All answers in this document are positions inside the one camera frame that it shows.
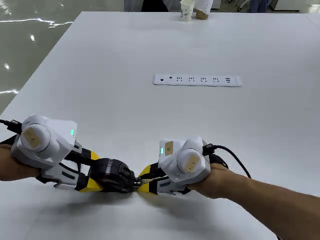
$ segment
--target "yellow plastic part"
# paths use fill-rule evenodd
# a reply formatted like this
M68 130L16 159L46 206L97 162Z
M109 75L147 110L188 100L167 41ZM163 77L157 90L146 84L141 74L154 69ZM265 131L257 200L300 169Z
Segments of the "yellow plastic part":
M99 192L103 188L99 185L95 180L93 180L91 177L89 177L88 184L85 188L81 189L79 192L81 193L87 193L87 192Z
M98 160L100 157L94 152L91 151L91 160Z
M138 192L149 193L149 183L143 184L137 189Z
M143 171L139 174L139 177L142 176L142 175L144 175L144 174L150 173L150 167L151 167L151 165L146 166L146 167L143 169Z

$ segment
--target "finger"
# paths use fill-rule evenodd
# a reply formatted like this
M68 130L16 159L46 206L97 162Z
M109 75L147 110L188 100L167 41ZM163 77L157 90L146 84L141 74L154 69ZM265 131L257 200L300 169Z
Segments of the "finger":
M3 149L7 149L7 150L11 150L11 145L9 144L0 144L0 148L3 148Z
M190 184L190 185L186 185L186 187L190 190L196 190L199 187L199 183L194 183L194 184Z

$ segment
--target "black cable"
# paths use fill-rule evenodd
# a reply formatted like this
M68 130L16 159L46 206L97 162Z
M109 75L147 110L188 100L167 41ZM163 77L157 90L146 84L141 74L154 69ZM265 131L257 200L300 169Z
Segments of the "black cable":
M2 120L2 119L0 119L0 123L1 123L1 124L5 124L5 125L7 125L9 122L8 122L8 121L6 121L6 120Z
M6 125L7 126L6 129L8 129L11 132L14 132L19 135L22 133L22 123L21 122L18 122L16 120L6 121L6 120L0 119L0 123Z
M241 166L241 168L245 171L245 174L248 176L248 178L252 178L246 167L243 165L243 163L240 161L240 159L227 147L221 146L221 145L213 145L214 149L223 149L230 153L232 157L238 162L238 164Z

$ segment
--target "forearm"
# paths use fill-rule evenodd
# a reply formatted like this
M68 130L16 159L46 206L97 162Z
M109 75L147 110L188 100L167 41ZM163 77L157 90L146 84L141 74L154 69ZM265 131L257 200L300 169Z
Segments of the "forearm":
M320 239L319 197L241 175L227 181L225 198L241 205L281 239Z

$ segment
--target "wrist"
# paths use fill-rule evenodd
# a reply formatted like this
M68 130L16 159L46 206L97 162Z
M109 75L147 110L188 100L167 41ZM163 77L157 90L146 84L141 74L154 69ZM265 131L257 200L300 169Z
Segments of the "wrist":
M231 171L228 172L223 179L221 197L236 202L237 197L244 191L244 188L248 184L249 180L250 178L246 176Z

